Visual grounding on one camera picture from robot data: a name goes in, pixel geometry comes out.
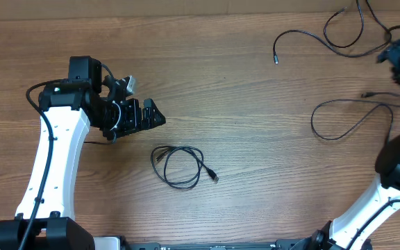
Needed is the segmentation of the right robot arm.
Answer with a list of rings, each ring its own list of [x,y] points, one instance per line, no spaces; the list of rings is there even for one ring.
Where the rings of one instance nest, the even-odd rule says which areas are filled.
[[[400,85],[400,39],[377,58],[386,60]],[[308,249],[371,249],[370,235],[400,209],[400,135],[385,143],[375,171],[372,184],[344,214],[312,235]]]

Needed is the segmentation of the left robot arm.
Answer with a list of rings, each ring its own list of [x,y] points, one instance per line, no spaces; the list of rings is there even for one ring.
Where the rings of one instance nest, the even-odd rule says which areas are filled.
[[[132,98],[135,79],[102,75],[107,66],[72,56],[67,78],[40,84],[31,105],[40,114],[40,141],[15,217],[0,221],[0,249],[128,249],[122,236],[94,237],[76,223],[74,188],[90,128],[108,143],[165,124],[152,99]]]

